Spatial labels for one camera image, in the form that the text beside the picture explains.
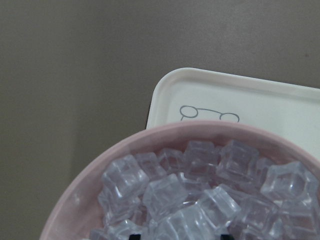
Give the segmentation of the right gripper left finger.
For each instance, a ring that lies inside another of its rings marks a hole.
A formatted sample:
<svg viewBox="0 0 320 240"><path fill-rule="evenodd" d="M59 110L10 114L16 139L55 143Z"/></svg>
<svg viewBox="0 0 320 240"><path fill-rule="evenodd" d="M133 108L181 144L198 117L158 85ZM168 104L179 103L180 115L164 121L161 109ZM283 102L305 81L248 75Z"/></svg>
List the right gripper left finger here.
<svg viewBox="0 0 320 240"><path fill-rule="evenodd" d="M141 234L131 234L128 240L141 240Z"/></svg>

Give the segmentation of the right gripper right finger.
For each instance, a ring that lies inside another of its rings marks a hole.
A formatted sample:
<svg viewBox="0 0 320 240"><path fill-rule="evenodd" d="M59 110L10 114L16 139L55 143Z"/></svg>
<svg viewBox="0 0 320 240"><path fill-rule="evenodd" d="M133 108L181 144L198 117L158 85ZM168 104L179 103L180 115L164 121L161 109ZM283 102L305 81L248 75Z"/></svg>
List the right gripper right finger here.
<svg viewBox="0 0 320 240"><path fill-rule="evenodd" d="M233 236L231 234L221 234L220 240L233 240Z"/></svg>

